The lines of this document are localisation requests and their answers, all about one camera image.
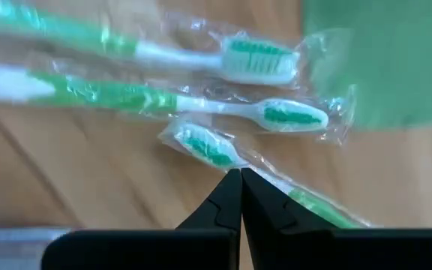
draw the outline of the black plastic object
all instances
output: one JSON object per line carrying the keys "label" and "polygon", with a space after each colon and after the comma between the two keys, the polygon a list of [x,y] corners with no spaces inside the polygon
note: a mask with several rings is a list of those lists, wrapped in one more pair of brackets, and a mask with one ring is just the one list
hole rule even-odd
{"label": "black plastic object", "polygon": [[42,269],[238,269],[242,215],[257,270],[432,266],[432,229],[337,229],[234,169],[178,228],[72,232],[46,249]]}

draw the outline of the wooden table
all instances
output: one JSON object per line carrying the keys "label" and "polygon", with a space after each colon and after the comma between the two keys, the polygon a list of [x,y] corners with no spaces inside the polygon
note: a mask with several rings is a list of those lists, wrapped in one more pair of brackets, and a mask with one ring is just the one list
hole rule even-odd
{"label": "wooden table", "polygon": [[[300,33],[296,0],[101,1],[153,19],[165,7],[278,38]],[[177,226],[223,173],[161,145],[164,127],[102,112],[0,105],[0,227]],[[343,148],[297,137],[253,141],[281,170],[375,224],[432,227],[432,128],[351,133]],[[249,267],[245,245],[243,252]]]}

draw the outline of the toothbrush bristle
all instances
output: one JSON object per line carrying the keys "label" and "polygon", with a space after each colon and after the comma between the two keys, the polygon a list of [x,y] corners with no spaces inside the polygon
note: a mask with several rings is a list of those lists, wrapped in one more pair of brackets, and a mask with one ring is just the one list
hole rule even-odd
{"label": "toothbrush bristle", "polygon": [[280,110],[271,107],[264,109],[264,118],[270,122],[281,124],[314,125],[322,123],[321,119],[311,114],[291,112],[290,110]]}
{"label": "toothbrush bristle", "polygon": [[233,40],[223,57],[225,71],[260,75],[291,74],[296,68],[293,52],[268,43]]}
{"label": "toothbrush bristle", "polygon": [[206,143],[204,140],[189,136],[184,139],[184,144],[193,152],[196,152],[200,158],[211,163],[216,167],[230,167],[233,160],[230,156],[220,153],[218,148]]}

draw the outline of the wrapped toothbrush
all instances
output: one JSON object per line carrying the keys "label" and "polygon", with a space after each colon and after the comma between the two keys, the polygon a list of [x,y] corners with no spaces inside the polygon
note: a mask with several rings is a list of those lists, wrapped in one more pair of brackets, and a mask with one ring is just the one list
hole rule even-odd
{"label": "wrapped toothbrush", "polygon": [[235,103],[178,90],[188,88],[181,85],[163,89],[141,83],[89,80],[0,64],[0,102],[102,108],[159,117],[181,113],[229,115],[278,133],[324,131],[329,126],[329,115],[308,103],[278,97],[257,103]]}
{"label": "wrapped toothbrush", "polygon": [[359,228],[370,226],[368,222],[350,214],[342,206],[278,172],[259,154],[242,147],[233,135],[206,127],[200,124],[197,119],[182,118],[174,121],[159,137],[168,146],[193,155],[195,158],[219,170],[251,168],[297,203],[337,227]]}
{"label": "wrapped toothbrush", "polygon": [[[130,12],[128,8],[116,9]],[[83,22],[21,1],[0,0],[0,32],[135,62],[138,67],[165,72],[196,71],[234,83],[285,89],[305,90],[311,78],[329,77],[344,60],[350,39],[347,30],[332,29],[302,40],[278,42],[232,25],[171,13],[159,26],[160,32],[176,35],[178,40],[184,39],[181,35],[189,35],[191,41],[180,46],[167,45],[148,37],[153,28],[139,35],[119,34],[117,31],[126,31],[113,29],[107,22]]]}

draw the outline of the plastic wrapper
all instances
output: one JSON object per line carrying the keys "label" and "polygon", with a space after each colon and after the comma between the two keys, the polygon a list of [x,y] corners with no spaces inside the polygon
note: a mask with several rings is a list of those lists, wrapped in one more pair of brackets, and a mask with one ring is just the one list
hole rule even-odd
{"label": "plastic wrapper", "polygon": [[[46,19],[30,20],[39,18],[40,13],[29,6],[11,3],[1,0],[0,10],[4,12],[0,11],[0,14],[18,11],[18,16],[10,16],[15,19],[15,26],[24,16],[29,26],[44,29],[48,41],[61,43],[55,37],[60,33],[65,35],[65,32],[56,31],[51,26],[54,22],[47,20],[49,14],[43,16]],[[28,27],[18,27],[9,27],[8,30],[16,33],[20,32],[18,29],[28,30]],[[230,33],[230,29],[227,26],[224,31]],[[344,141],[352,123],[354,102],[351,95],[322,100],[306,90],[296,93],[264,85],[234,85],[216,79],[148,73],[112,58],[62,52],[53,43],[5,33],[0,32],[0,102],[110,109],[131,118],[150,120],[204,114],[211,116],[216,128],[228,131],[305,133],[318,140],[336,143]],[[107,49],[109,45],[101,42],[117,40],[110,32],[107,34],[106,39],[98,39],[100,46],[95,48]],[[84,34],[78,38],[70,40],[73,47],[87,47],[84,43],[89,38]]]}
{"label": "plastic wrapper", "polygon": [[0,269],[41,269],[47,245],[70,231],[62,228],[0,229]]}
{"label": "plastic wrapper", "polygon": [[[311,98],[268,97],[248,101],[248,97],[233,92],[222,100],[218,95],[208,97],[205,92],[213,91],[212,87],[159,88],[155,84],[90,80],[0,64],[0,102],[111,109],[153,119],[202,113],[213,116],[216,126],[232,125],[247,132],[311,133],[320,140],[338,143],[350,126],[351,118],[345,120],[348,101],[344,99],[318,102]],[[218,120],[219,116],[232,118]]]}
{"label": "plastic wrapper", "polygon": [[[226,23],[177,13],[163,16],[158,28],[137,22],[130,27],[142,31],[119,34],[107,21],[79,21],[24,1],[0,0],[0,32],[136,62],[139,67],[194,71],[202,77],[285,89],[307,90],[312,78],[330,77],[344,61],[350,39],[348,30],[331,29],[300,40],[272,40]],[[153,39],[149,32],[155,29],[186,42],[175,45]]]}
{"label": "plastic wrapper", "polygon": [[159,138],[166,145],[219,170],[251,168],[297,203],[337,227],[349,229],[371,226],[329,198],[279,172],[263,156],[245,147],[236,136],[211,129],[203,122],[203,119],[181,118],[171,123]]}

